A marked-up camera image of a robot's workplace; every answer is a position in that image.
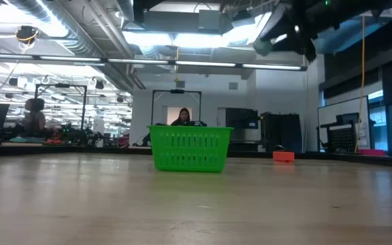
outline dark hair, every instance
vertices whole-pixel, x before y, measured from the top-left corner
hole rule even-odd
[[[190,122],[190,112],[189,112],[189,110],[188,110],[187,108],[182,108],[182,109],[180,110],[180,113],[179,113],[179,115],[178,115],[178,119],[176,119],[176,120],[181,121],[181,113],[182,113],[182,112],[187,112],[187,115],[189,115],[189,116],[187,117],[187,120],[186,120],[186,123],[189,123],[189,122]]]
[[[45,108],[45,101],[43,99],[29,99],[31,101],[31,111],[40,112]]]

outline woman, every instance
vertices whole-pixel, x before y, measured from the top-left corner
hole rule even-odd
[[[187,108],[182,108],[180,110],[180,115],[170,126],[182,126],[188,125],[190,123],[190,112]]]
[[[45,129],[45,115],[41,112],[44,106],[43,99],[29,99],[25,102],[25,109],[30,113],[25,115],[23,126],[30,134],[40,133]]]

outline glass window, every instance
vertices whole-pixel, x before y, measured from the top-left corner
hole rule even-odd
[[[387,113],[383,103],[383,95],[383,91],[368,95],[370,126],[372,127],[370,139],[374,142],[374,149],[387,151]]]

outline green plastic basket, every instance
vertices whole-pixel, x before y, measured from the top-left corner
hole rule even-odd
[[[149,126],[149,131],[158,170],[223,171],[232,128]]]

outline wooden floor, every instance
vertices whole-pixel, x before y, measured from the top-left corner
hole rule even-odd
[[[229,159],[198,174],[147,156],[5,157],[0,244],[392,245],[392,168]]]

